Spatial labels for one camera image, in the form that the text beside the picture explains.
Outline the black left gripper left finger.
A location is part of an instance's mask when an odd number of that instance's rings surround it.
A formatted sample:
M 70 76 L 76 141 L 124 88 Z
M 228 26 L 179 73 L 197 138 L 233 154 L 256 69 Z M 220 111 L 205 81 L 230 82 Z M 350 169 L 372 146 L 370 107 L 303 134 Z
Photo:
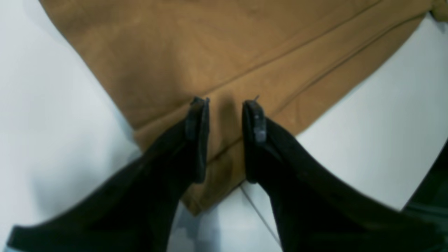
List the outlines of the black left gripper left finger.
M 209 102 L 187 115 L 68 211 L 34 226 L 16 225 L 7 252 L 165 252 L 182 195 L 204 182 Z

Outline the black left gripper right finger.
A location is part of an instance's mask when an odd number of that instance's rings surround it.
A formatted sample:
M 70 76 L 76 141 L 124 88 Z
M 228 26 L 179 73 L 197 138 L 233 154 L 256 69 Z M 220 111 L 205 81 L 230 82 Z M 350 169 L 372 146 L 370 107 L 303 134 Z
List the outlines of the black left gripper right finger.
M 434 222 L 364 196 L 325 169 L 255 100 L 242 105 L 245 172 L 270 198 L 284 252 L 446 252 Z

